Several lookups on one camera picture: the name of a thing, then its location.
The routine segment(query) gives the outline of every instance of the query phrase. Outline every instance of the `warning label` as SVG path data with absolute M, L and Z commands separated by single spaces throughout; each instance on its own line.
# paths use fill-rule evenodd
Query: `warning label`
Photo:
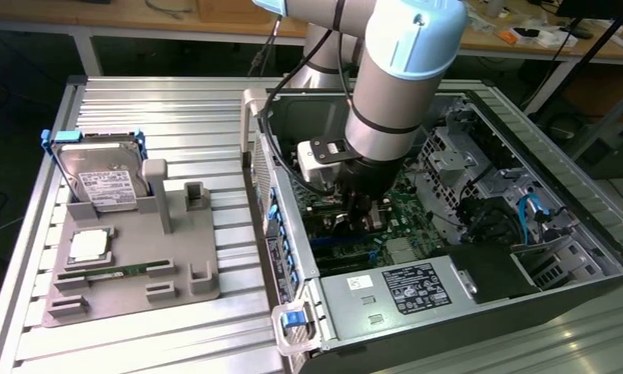
M 431 263 L 385 271 L 384 278 L 403 314 L 453 303 Z
M 136 203 L 135 187 L 127 170 L 79 173 L 79 177 L 95 206 Z

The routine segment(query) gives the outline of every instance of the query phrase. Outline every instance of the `hard drive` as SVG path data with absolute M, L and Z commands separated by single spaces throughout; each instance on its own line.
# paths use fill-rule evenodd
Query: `hard drive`
M 136 198 L 149 194 L 141 132 L 96 135 L 60 131 L 47 151 L 79 202 L 92 203 L 100 212 L 136 209 Z

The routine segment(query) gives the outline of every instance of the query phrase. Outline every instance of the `floor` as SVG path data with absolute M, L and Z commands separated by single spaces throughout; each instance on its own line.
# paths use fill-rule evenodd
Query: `floor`
M 69 37 L 0 32 L 0 227 L 23 217 L 44 156 L 40 132 L 53 125 L 67 76 L 83 74 Z M 108 76 L 245 76 L 259 45 L 99 37 Z M 301 48 L 281 47 L 267 75 L 280 76 Z M 490 79 L 521 103 L 549 63 L 460 57 L 448 79 Z M 0 230 L 0 287 L 20 222 Z

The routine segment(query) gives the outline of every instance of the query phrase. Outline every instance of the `motherboard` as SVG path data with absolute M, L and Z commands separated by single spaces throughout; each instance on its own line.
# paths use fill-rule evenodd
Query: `motherboard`
M 341 197 L 315 195 L 295 183 L 296 202 L 321 276 L 427 259 L 446 244 L 409 176 L 413 177 L 411 173 L 400 173 L 381 200 L 380 209 L 387 210 L 388 218 L 380 230 L 355 235 L 343 229 L 348 222 L 343 222 Z

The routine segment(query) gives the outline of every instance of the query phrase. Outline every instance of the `wooden desk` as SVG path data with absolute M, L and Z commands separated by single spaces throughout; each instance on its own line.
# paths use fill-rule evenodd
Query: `wooden desk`
M 498 30 L 509 26 L 520 26 L 513 24 L 513 17 L 509 19 L 489 18 L 484 14 L 486 5 L 481 4 L 480 0 L 466 1 L 477 9 L 480 16 L 493 23 Z M 155 0 L 155 2 L 172 9 L 197 8 L 196 0 Z M 557 22 L 554 15 L 546 13 L 541 7 L 529 4 L 526 0 L 508 0 L 508 7 L 513 10 L 513 14 L 525 14 L 536 18 L 545 14 L 552 24 Z M 201 22 L 197 11 L 181 14 L 183 19 L 175 19 L 153 11 L 145 5 L 144 0 L 113 0 L 109 5 L 91 4 L 79 0 L 2 0 L 0 29 L 71 35 L 76 41 L 83 66 L 89 76 L 101 75 L 101 64 L 92 45 L 93 36 L 263 43 L 272 30 L 272 22 L 261 24 L 205 23 Z M 589 29 L 596 37 L 588 41 L 581 40 L 574 48 L 564 50 L 558 58 L 564 64 L 550 77 L 540 97 L 532 101 L 528 111 L 537 110 L 542 105 L 565 74 L 605 31 L 600 26 L 589 25 Z M 285 19 L 276 42 L 303 45 L 305 33 L 305 23 L 296 19 Z M 538 44 L 510 45 L 497 35 L 474 31 L 469 26 L 462 37 L 460 53 L 484 57 L 550 60 L 556 49 L 544 48 Z M 623 65 L 623 48 L 609 42 L 593 62 Z

